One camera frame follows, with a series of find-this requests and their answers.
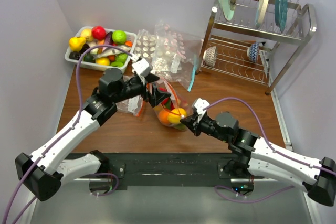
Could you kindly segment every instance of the patterned bowl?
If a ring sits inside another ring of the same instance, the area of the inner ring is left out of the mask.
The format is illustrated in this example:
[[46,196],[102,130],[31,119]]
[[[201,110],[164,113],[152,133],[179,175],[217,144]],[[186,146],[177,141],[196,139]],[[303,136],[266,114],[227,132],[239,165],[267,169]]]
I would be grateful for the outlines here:
[[206,49],[203,55],[203,60],[207,66],[214,68],[217,60],[217,47],[214,46]]
[[250,48],[247,48],[247,57],[248,59],[253,62],[257,63],[259,56],[259,43],[253,43]]

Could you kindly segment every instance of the wooden table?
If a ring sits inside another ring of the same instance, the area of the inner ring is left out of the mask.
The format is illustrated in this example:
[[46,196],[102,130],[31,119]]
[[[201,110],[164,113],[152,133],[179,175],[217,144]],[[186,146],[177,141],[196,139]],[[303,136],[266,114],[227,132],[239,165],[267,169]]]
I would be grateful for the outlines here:
[[[82,97],[85,101],[97,86],[101,71],[80,69]],[[197,98],[213,103],[223,97],[237,97],[245,100],[256,111],[265,128],[269,140],[284,147],[279,123],[271,96],[265,95],[265,86],[231,77],[225,74],[200,73],[195,78],[191,92],[187,92],[179,83],[173,83],[177,92],[190,101]],[[60,130],[78,111],[78,94],[75,71],[73,72],[63,112],[59,122]],[[229,111],[239,120],[240,126],[261,134],[256,119],[241,103],[227,101],[208,111],[215,118],[221,111]],[[91,150],[101,152],[230,152],[227,144],[201,134],[195,137],[190,131],[181,132],[163,126],[149,104],[145,105],[141,115],[116,113],[101,128],[89,135],[74,150],[87,153]]]

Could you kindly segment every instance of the lemon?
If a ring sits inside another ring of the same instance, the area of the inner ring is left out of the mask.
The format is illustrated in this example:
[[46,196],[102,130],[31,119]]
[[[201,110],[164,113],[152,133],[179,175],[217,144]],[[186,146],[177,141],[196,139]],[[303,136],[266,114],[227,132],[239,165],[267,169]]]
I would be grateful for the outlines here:
[[106,57],[98,58],[96,59],[96,64],[109,66],[110,60]]
[[187,112],[183,108],[173,109],[167,116],[167,121],[173,124],[179,124],[180,119],[187,116]]

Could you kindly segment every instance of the gray floor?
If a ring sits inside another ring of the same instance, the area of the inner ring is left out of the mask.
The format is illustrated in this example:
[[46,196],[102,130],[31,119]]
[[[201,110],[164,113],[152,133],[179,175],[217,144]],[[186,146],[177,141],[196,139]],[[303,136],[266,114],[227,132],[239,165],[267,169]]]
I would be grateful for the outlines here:
[[[286,187],[278,182],[256,182],[248,199]],[[235,198],[230,192],[224,194]],[[129,187],[112,195],[89,194],[88,182],[65,185],[48,201],[36,205],[33,224],[219,224],[311,223],[303,193],[291,189],[256,204],[221,199],[206,187]]]

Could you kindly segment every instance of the eggplant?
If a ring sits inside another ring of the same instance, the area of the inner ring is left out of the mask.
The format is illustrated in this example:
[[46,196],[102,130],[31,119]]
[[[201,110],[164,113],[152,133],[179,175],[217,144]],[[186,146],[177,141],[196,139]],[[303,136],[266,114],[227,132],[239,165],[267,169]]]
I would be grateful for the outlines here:
[[113,34],[112,31],[109,31],[109,32],[106,34],[106,37],[105,37],[105,40],[104,40],[103,45],[112,45],[112,44],[113,44],[112,34]]
[[90,46],[88,44],[84,44],[82,49],[79,51],[81,54],[84,53],[86,50],[88,50],[90,48]]

